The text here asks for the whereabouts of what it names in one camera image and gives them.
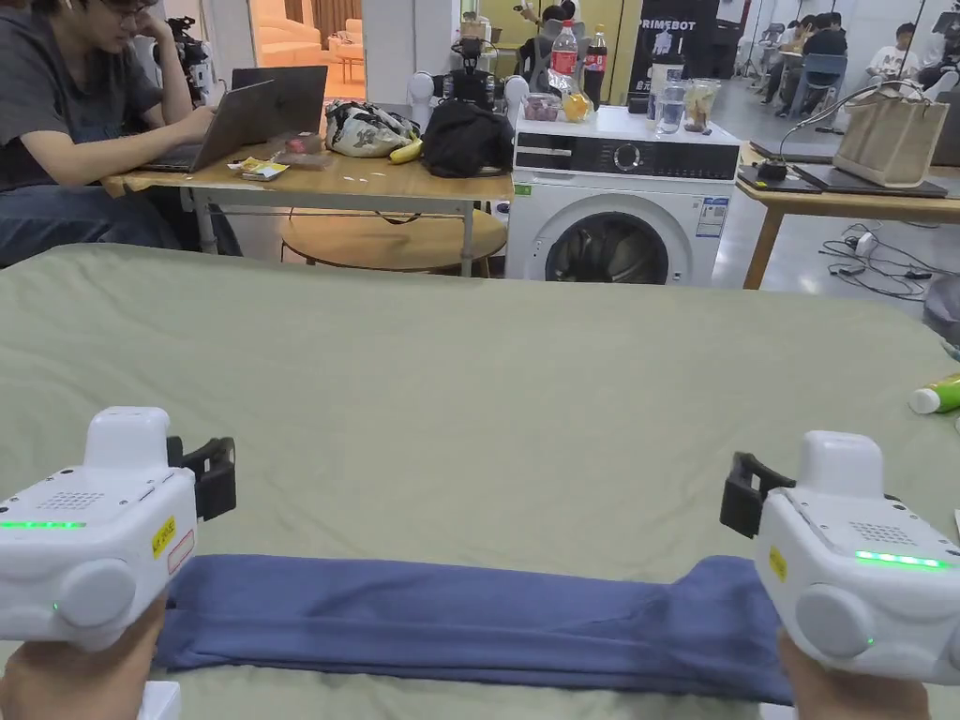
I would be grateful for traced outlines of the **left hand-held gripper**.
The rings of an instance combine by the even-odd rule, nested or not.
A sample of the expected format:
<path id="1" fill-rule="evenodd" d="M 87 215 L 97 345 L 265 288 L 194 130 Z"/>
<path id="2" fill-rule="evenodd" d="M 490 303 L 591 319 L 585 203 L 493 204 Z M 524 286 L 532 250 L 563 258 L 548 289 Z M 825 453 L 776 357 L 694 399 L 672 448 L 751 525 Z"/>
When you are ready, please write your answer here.
<path id="1" fill-rule="evenodd" d="M 159 408 L 111 407 L 82 462 L 1 503 L 1 638 L 113 645 L 196 554 L 201 522 L 236 506 L 235 446 L 188 452 Z"/>

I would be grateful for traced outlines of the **person's left hand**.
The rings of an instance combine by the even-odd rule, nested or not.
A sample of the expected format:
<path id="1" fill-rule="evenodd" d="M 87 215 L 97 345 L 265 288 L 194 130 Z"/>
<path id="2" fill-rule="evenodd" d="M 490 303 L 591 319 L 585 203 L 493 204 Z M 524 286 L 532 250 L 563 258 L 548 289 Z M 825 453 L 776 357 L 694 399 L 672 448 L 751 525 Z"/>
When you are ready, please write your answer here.
<path id="1" fill-rule="evenodd" d="M 167 596 L 160 595 L 112 646 L 84 652 L 66 643 L 27 642 L 1 679 L 4 719 L 135 719 L 141 711 Z"/>

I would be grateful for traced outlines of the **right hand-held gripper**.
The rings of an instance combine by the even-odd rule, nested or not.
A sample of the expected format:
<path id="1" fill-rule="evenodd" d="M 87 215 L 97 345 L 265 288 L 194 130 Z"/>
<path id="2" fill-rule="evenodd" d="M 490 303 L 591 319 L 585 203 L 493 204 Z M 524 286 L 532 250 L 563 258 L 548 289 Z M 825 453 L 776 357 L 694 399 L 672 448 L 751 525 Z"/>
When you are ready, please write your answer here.
<path id="1" fill-rule="evenodd" d="M 786 633 L 827 668 L 959 683 L 959 549 L 884 490 L 870 438 L 810 431 L 797 477 L 732 457 L 720 522 L 755 543 Z"/>

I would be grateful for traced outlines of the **person's right hand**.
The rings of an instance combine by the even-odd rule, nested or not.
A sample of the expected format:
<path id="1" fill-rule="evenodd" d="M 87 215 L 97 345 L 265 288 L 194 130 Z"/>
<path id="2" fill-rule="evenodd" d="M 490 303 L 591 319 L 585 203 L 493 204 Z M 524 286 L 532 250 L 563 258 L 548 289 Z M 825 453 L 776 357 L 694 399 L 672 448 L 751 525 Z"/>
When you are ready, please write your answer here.
<path id="1" fill-rule="evenodd" d="M 804 654 L 785 630 L 777 634 L 779 661 L 800 719 L 929 719 L 920 682 L 858 675 L 823 667 Z"/>

